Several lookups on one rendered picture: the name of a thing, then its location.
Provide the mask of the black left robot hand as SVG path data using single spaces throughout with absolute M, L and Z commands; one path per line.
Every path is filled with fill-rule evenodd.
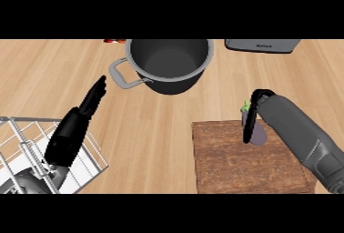
M 95 83 L 92 84 L 92 87 L 89 88 L 87 95 L 82 99 L 82 103 L 79 105 L 79 113 L 87 117 L 91 117 L 92 114 L 95 113 L 100 98 L 106 94 L 104 81 L 106 81 L 106 77 L 101 76 L 95 81 Z

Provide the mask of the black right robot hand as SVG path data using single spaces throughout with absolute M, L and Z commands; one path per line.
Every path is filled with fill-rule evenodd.
M 255 117 L 256 117 L 256 109 L 258 109 L 258 100 L 262 96 L 273 96 L 276 93 L 270 89 L 255 89 L 250 94 L 249 99 L 249 109 L 246 114 L 246 123 L 243 128 L 243 142 L 247 143 L 252 131 L 253 131 L 253 124 L 255 124 Z

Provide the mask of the purple eggplant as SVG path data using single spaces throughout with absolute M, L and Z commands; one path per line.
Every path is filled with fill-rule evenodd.
M 240 113 L 242 113 L 242 125 L 246 124 L 246 115 L 247 115 L 247 110 L 249 110 L 249 104 L 247 102 L 245 102 L 242 108 L 240 108 Z M 261 146 L 267 141 L 267 135 L 264 132 L 264 129 L 261 127 L 259 122 L 253 123 L 253 127 L 252 127 L 252 134 L 250 134 L 250 139 L 249 139 L 249 143 L 253 146 Z

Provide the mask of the brown wooden cutting board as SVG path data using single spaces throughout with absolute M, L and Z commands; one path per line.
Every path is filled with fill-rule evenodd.
M 317 179 L 301 166 L 274 130 L 261 146 L 243 143 L 242 123 L 191 124 L 196 187 L 202 194 L 312 194 Z

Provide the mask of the dark grey metal pot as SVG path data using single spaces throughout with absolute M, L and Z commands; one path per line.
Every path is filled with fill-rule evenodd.
M 128 39 L 125 57 L 109 66 L 112 80 L 122 89 L 146 84 L 160 95 L 178 95 L 200 79 L 212 54 L 211 39 Z M 123 62 L 138 75 L 129 83 L 116 70 Z

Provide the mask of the grey appliance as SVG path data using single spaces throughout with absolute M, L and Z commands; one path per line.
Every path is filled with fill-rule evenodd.
M 225 39 L 224 45 L 233 51 L 289 54 L 299 39 Z

